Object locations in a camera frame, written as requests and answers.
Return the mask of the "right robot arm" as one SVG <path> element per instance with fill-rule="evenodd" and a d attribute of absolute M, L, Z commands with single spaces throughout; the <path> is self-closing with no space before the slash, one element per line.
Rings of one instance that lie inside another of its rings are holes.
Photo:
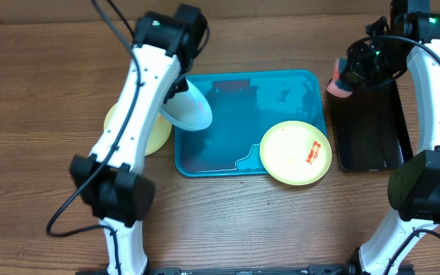
<path fill-rule="evenodd" d="M 340 168 L 388 170 L 389 210 L 346 274 L 411 274 L 402 261 L 440 225 L 440 39 L 354 42 L 327 96 Z"/>

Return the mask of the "red sponge with green scourer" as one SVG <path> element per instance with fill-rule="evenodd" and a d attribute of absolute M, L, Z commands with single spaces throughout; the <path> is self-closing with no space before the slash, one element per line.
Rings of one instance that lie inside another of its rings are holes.
<path fill-rule="evenodd" d="M 353 92 L 353 89 L 345 81 L 340 80 L 341 72 L 345 69 L 346 66 L 347 60 L 345 58 L 339 57 L 335 61 L 332 78 L 326 86 L 327 92 L 339 98 L 347 98 Z"/>

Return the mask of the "yellow plate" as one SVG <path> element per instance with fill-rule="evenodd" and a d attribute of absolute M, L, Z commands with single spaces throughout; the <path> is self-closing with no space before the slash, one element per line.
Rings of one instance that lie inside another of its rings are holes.
<path fill-rule="evenodd" d="M 274 125 L 260 142 L 264 169 L 281 183 L 304 186 L 320 180 L 332 163 L 328 138 L 302 121 Z"/>

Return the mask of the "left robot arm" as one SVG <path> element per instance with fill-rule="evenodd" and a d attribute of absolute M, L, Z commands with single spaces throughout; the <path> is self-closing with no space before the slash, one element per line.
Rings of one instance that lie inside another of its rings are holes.
<path fill-rule="evenodd" d="M 70 173 L 79 195 L 99 219 L 108 248 L 106 274 L 143 274 L 142 221 L 155 185 L 142 176 L 154 123 L 180 73 L 177 56 L 164 49 L 135 46 L 128 75 L 108 127 L 88 157 L 74 157 Z"/>

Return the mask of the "light blue plate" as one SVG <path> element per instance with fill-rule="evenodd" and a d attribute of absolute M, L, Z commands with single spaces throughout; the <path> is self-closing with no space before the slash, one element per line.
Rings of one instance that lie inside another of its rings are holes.
<path fill-rule="evenodd" d="M 160 114 L 172 125 L 186 131 L 201 131 L 212 123 L 212 109 L 205 96 L 188 79 L 187 90 L 162 104 Z"/>

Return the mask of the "green-rimmed plate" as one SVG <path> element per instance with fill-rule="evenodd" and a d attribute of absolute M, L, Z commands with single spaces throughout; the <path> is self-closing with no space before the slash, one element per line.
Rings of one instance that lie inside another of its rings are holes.
<path fill-rule="evenodd" d="M 159 114 L 154 122 L 150 137 L 148 138 L 145 155 L 148 156 L 161 149 L 162 146 L 167 142 L 171 130 L 172 124 L 166 120 L 165 117 Z"/>

